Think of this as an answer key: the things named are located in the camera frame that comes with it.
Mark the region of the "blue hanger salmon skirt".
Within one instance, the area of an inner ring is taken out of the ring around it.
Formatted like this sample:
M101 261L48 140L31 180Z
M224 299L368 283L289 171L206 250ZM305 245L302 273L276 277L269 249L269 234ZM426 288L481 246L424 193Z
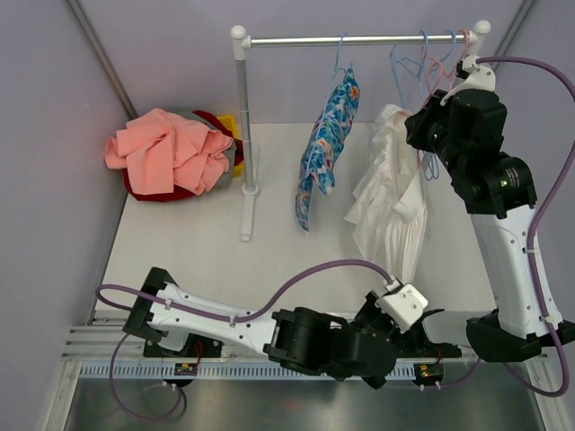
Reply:
M421 107L424 107L429 97L439 87L441 81L447 78L444 62L451 56L455 49L456 33L453 30L446 31L446 34L450 35L451 47L440 59L436 59L429 54L429 35L425 31L421 33L425 42L425 48L423 49L422 59L420 61L422 66L422 75L420 76L422 80L420 82L423 84ZM423 177L426 181L433 181L439 178L438 160L434 154L420 150L420 167L422 168Z

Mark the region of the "blue wire hanger grey skirt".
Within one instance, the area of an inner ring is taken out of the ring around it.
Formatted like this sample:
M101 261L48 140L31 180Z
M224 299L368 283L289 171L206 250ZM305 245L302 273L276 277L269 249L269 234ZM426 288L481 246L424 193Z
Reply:
M395 88L399 97L400 106L409 108L409 99L406 97L404 80L411 78L419 81L420 62L402 52L399 45L394 45L389 54Z

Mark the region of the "white pleated skirt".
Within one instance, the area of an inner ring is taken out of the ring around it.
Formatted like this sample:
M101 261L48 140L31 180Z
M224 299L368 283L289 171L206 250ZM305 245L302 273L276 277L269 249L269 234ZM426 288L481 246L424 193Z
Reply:
M406 141L410 115L387 104L376 116L370 164L345 216L354 225L353 239L362 257L403 282L415 278L428 219L420 162Z

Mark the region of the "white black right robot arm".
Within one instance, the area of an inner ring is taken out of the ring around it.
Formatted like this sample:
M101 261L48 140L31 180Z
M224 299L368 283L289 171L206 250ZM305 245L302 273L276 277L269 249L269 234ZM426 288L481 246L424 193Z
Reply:
M519 363L553 343L537 301L527 233L537 196L527 164L502 152L507 108L494 92L436 90L405 121L407 143L434 154L471 217L494 311L467 320L470 347L490 363Z

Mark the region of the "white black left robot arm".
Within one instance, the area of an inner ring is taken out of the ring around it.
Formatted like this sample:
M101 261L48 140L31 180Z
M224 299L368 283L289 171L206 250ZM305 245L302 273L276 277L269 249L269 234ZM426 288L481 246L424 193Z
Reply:
M123 330L163 345L174 356L191 352L194 335L237 342L300 374L338 381L359 377L379 389L428 305L413 285L393 279L382 291L369 292L351 320L305 307L253 311L192 295L166 270L152 268Z

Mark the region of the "blue hanger floral skirt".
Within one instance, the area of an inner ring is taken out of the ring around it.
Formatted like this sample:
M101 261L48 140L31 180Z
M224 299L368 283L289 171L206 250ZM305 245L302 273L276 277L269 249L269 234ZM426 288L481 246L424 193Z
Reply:
M302 155L303 178L307 180L325 167L329 172L332 163L342 152L353 119L357 112L358 95L353 65L340 66L341 46L348 33L341 35L334 59L330 92L315 122L311 136Z

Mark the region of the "silver white clothes rack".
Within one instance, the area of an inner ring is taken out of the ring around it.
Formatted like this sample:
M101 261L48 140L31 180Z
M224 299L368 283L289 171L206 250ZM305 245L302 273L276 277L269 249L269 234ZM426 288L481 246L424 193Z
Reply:
M230 36L237 75L243 140L244 184L242 193L244 202L241 240L248 242L252 239L255 203L260 194L257 180L257 155L252 148L248 98L246 59L247 51L250 48L321 46L340 48L355 45L392 45L396 47L401 44L421 44L423 46L423 58L418 66L423 68L428 58L430 44L448 43L454 46L462 43L465 45L464 53L466 55L475 55L481 49L490 32L491 24L486 20L480 20L470 30L451 31L442 35L429 35L423 31L418 35L410 36L349 36L344 34L338 38L254 39L247 34L247 30L242 25L235 25L230 30ZM360 91L355 80L353 66L341 67L340 56L336 55L330 92L323 105L321 115L314 123L312 134L302 155L302 167L300 168L296 194L296 219L306 231L309 229L308 216L312 189L317 187L325 195L332 191L335 184L332 173L333 166L343 150L347 135L351 131L352 121L358 110L359 97Z

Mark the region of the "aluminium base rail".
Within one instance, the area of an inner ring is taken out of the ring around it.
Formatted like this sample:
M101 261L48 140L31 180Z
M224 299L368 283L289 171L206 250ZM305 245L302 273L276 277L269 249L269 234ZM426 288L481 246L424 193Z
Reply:
M430 317L423 319L423 336L431 343L439 344L440 342L456 346L463 350L464 356L470 356L471 345L467 340L465 328L468 320L479 318L480 315L486 312L453 312L453 311L433 311ZM127 321L128 313L123 311L113 310L96 310L90 324L84 326L73 327L66 340L64 347L63 358L88 358L88 357L107 357L110 356L114 346L120 340L125 332L122 330ZM200 334L209 339L215 339L215 336L208 336ZM184 341L188 335L184 335L184 330L164 332L165 337L162 341L167 339L164 344L167 347L184 347ZM210 357L234 358L241 359L259 358L248 347L244 347L241 343L235 341L224 341L223 339L215 339L215 341L201 341L206 353L204 355ZM164 345L158 346L156 342L151 339L145 339L137 336L130 335L127 341L129 357L143 356L144 351L147 349L151 352L151 348L160 348ZM216 352L208 355L208 347L214 347ZM151 357L168 356L168 354L187 355L182 351L176 352L175 350L166 350L167 353L150 353ZM429 362L432 354L421 353L401 353L400 358L407 358L405 360L415 360L422 362Z

